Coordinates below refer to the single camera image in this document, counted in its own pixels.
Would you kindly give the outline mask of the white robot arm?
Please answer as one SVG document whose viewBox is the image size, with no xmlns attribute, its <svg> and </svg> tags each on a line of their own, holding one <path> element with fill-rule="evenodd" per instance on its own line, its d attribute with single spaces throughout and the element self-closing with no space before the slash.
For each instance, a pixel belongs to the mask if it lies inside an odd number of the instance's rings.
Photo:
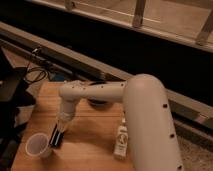
<svg viewBox="0 0 213 171">
<path fill-rule="evenodd" d="M 135 171 L 185 171 L 167 93 L 149 74 L 126 81 L 85 85 L 80 81 L 59 88 L 61 122 L 72 120 L 82 98 L 123 104 Z"/>
</svg>

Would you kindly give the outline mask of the translucent cylindrical end effector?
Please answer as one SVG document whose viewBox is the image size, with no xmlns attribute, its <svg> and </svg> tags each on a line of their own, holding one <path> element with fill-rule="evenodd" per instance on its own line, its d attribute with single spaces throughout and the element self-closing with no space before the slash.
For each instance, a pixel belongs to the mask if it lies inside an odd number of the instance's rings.
<svg viewBox="0 0 213 171">
<path fill-rule="evenodd" d="M 60 113 L 57 117 L 57 130 L 65 132 L 69 122 L 73 119 L 73 115 L 68 113 Z"/>
</svg>

